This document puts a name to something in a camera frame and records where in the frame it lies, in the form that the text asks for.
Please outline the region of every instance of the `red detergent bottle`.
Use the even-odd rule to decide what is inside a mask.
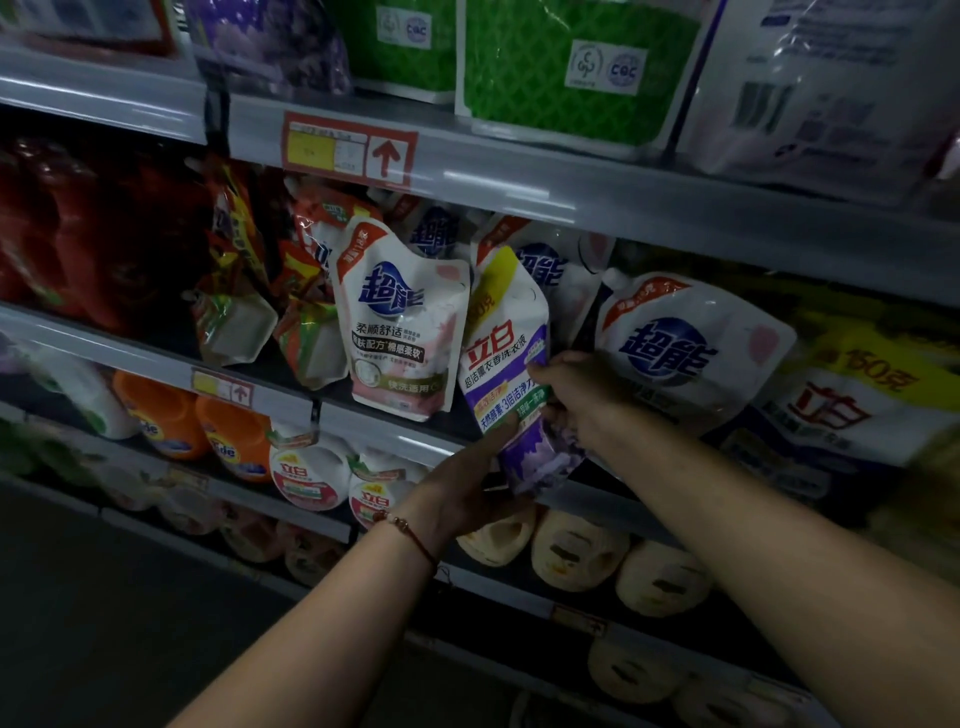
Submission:
[[[94,323],[119,334],[132,332],[156,298],[124,196],[111,199],[109,187],[67,155],[36,166],[60,214],[54,248],[70,289]]]
[[[57,208],[50,196],[23,172],[16,157],[0,151],[0,249],[44,306],[83,318],[85,311],[70,290],[54,248],[57,225]],[[5,294],[4,300],[22,300],[21,293]]]

